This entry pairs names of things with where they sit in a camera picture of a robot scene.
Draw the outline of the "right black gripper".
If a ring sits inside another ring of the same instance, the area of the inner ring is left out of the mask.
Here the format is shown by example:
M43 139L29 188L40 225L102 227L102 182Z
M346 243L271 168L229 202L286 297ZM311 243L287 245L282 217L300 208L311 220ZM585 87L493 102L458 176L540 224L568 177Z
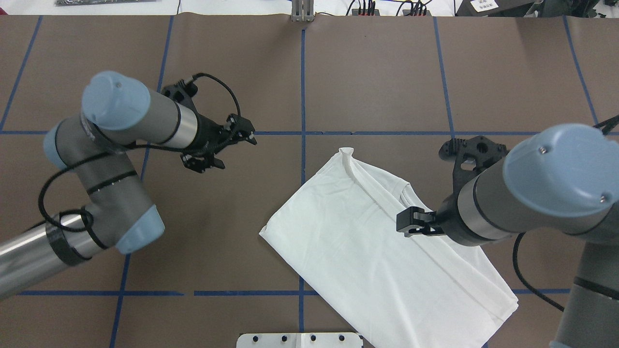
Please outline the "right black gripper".
M508 238L508 232L489 222L478 206L475 184L479 175L502 160L508 148L487 137L455 138L439 149L439 157L454 164L453 194L438 211L411 206L396 216L396 231L413 235L448 236L467 247L482 246Z

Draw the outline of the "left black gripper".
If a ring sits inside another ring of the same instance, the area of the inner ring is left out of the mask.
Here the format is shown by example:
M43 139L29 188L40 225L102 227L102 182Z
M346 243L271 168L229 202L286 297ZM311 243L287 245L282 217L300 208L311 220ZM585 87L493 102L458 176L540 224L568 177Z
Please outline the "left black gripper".
M193 97L198 93L196 77L181 79L162 88L161 94L174 102L177 108L177 125L171 136L163 143L168 151L179 152L184 168L203 173L208 168L224 169L225 163L216 155L224 148L247 142L257 145L255 128L249 119L241 116L239 101L232 89L217 77L212 81L223 86L232 97L235 113L219 125L203 116L196 109Z

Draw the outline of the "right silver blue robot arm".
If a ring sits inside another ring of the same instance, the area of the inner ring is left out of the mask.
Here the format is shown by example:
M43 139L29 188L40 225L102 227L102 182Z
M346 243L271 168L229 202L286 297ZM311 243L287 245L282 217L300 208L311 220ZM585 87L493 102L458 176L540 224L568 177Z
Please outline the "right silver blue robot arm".
M616 348L618 339L617 117L594 126L550 127L511 150L484 136L451 139L439 157L452 161L453 192L437 211L409 206L396 216L405 236L446 235L468 247L515 237L520 282L563 315L551 348ZM526 232L551 228L585 242L570 297L561 306L522 275Z

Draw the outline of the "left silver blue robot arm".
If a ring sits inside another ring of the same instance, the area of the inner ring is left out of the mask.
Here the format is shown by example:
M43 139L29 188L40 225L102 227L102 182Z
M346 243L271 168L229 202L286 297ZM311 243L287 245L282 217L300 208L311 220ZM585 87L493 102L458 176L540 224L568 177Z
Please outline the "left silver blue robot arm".
M128 255L164 232L158 209L128 157L138 148L179 153L184 168L224 169L216 155L230 145L256 145L252 122L236 111L219 125L195 108L195 73L161 92L114 71L97 73L84 89L80 113L44 137L44 152L58 172L43 185L37 206L42 222L1 244L1 298L7 299L69 267L115 247ZM53 181L75 173L90 202L50 214L45 195Z

